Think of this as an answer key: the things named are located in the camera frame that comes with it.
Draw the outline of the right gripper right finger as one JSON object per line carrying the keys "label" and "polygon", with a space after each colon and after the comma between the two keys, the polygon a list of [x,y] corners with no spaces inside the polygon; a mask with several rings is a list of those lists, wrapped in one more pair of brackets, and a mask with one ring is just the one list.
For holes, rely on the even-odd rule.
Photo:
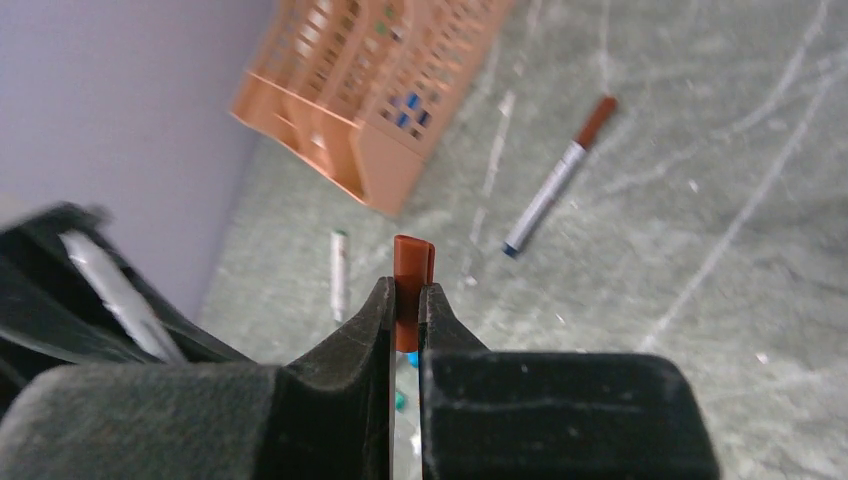
{"label": "right gripper right finger", "polygon": [[693,389],[651,354],[495,351],[443,288],[419,303],[427,479],[717,479]]}

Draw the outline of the brown pen cap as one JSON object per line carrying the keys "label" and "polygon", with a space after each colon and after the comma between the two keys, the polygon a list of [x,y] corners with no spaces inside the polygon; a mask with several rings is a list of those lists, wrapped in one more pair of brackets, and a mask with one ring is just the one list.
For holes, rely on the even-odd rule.
{"label": "brown pen cap", "polygon": [[394,237],[395,344],[399,352],[418,350],[421,290],[433,283],[435,246],[407,235]]}

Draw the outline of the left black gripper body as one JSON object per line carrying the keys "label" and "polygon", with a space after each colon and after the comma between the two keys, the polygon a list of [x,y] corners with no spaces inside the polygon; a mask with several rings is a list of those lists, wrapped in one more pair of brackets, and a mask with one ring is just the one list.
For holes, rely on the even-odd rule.
{"label": "left black gripper body", "polygon": [[1,224],[1,408],[35,377],[66,364],[156,363],[120,326],[60,240],[80,232],[103,249],[148,302],[191,363],[247,356],[199,328],[165,299],[98,230],[99,219],[59,203]]}

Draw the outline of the white marker pen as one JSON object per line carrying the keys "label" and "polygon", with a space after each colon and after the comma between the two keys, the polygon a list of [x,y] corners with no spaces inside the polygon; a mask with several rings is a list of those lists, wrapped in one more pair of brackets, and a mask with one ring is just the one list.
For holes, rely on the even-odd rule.
{"label": "white marker pen", "polygon": [[617,105],[617,99],[612,96],[604,96],[599,100],[581,130],[571,140],[562,158],[556,163],[554,169],[506,236],[502,245],[502,251],[505,255],[516,258],[524,250],[531,235],[557,200],[573,171],[579,166],[594,143],[598,132],[614,113]]}
{"label": "white marker pen", "polygon": [[143,351],[165,363],[189,363],[150,304],[102,248],[80,232],[59,238],[74,266]]}

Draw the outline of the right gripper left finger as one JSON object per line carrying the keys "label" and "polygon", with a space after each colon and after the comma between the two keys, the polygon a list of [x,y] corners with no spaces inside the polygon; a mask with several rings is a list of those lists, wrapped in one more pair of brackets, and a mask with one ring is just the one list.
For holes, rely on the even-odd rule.
{"label": "right gripper left finger", "polygon": [[1,423],[5,479],[388,479],[395,283],[286,365],[63,366]]}

